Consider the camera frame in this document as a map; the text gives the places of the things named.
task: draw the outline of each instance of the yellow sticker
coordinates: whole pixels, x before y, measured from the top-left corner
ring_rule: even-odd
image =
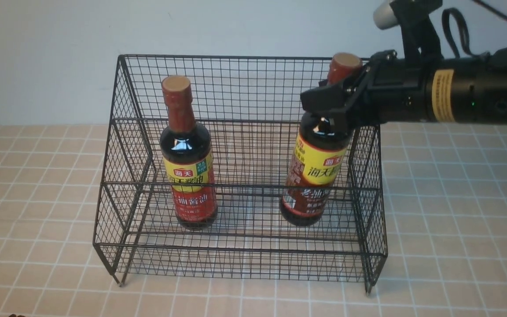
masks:
[[[294,155],[304,164],[302,177],[313,185],[332,183],[342,166],[347,148],[339,151],[326,151],[308,144],[299,134],[296,138]]]
[[[431,85],[431,107],[439,122],[455,122],[451,110],[451,84],[454,70],[437,70]]]
[[[194,164],[176,164],[163,158],[163,164],[167,171],[167,178],[170,183],[185,184],[209,184],[214,181],[213,153]],[[178,192],[198,192],[202,186],[173,186]]]

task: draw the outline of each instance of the metal wire rack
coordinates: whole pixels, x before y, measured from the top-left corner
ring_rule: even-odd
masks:
[[[121,55],[93,246],[119,285],[128,273],[362,281],[388,255],[380,128],[354,134],[322,219],[295,227],[279,199],[302,115],[299,94],[330,59]],[[203,231],[176,220],[159,148],[161,81],[191,79],[193,110],[211,133],[219,214]]]

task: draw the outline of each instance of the bottle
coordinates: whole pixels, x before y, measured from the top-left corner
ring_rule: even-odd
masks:
[[[163,164],[172,185],[175,216],[186,229],[209,227],[217,217],[213,153],[209,131],[195,121],[191,102],[191,81],[185,76],[169,76],[162,81],[169,126],[160,135]]]
[[[338,83],[361,70],[363,62],[348,53],[334,55],[328,71],[328,85]],[[335,133],[330,120],[309,112],[302,115],[285,185],[329,187],[342,166],[352,133]],[[318,222],[324,212],[330,190],[285,189],[280,200],[281,214],[294,225]]]

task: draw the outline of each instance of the bottle cap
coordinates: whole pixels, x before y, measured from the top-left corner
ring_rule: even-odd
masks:
[[[330,62],[328,72],[328,84],[333,85],[346,78],[353,72],[360,70],[363,66],[361,58],[350,53],[337,53]]]
[[[163,100],[167,106],[169,128],[176,133],[195,128],[191,81],[185,76],[169,76],[162,81]]]

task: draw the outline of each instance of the tiled surface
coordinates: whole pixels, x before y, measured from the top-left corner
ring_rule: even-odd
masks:
[[[105,126],[0,127],[0,316],[507,317],[507,127],[382,130],[389,259],[361,284],[129,276],[90,241]]]

